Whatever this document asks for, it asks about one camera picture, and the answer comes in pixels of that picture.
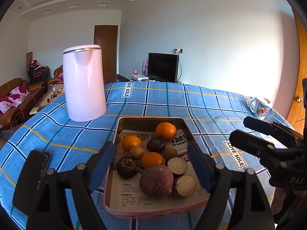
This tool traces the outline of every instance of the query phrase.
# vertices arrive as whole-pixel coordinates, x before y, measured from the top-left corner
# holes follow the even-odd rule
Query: mug handle
[[[251,101],[251,105],[252,105],[253,102],[255,102],[255,105],[256,105],[256,100],[257,100],[257,99],[253,99],[253,100]],[[254,111],[255,111],[255,105],[254,105],[254,109],[251,108],[251,105],[250,105],[251,112],[254,113]]]

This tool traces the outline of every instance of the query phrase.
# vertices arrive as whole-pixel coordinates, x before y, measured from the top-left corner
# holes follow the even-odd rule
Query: coffee cup
[[[267,98],[256,98],[251,101],[251,112],[254,113],[254,116],[260,120],[264,120],[269,109],[271,101]]]

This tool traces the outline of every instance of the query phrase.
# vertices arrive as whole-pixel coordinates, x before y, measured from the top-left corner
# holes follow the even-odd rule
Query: white wall
[[[26,55],[30,23],[9,9],[0,22],[0,85],[13,78],[28,80]]]
[[[93,44],[95,25],[118,25],[120,31],[120,21],[118,10],[81,10],[48,16],[30,23],[28,51],[49,66],[53,76],[53,71],[62,65],[64,49]]]
[[[174,48],[183,49],[182,82],[273,103],[279,94],[274,108],[287,116],[298,40],[286,0],[135,0],[122,11],[119,74],[141,71],[148,52]]]

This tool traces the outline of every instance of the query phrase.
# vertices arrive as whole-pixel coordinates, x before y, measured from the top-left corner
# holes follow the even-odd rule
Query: black flat screen tv
[[[179,56],[166,53],[148,54],[148,76],[157,81],[177,82]]]

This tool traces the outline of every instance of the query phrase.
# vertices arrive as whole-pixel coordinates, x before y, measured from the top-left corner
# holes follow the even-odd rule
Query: orange wooden door
[[[94,44],[101,47],[103,77],[116,76],[117,62],[117,25],[96,25]]]
[[[307,33],[296,14],[294,14],[294,19],[297,27],[300,60],[297,86],[287,121],[294,127],[296,131],[303,134],[305,124],[305,108],[303,106],[302,80],[307,78]]]

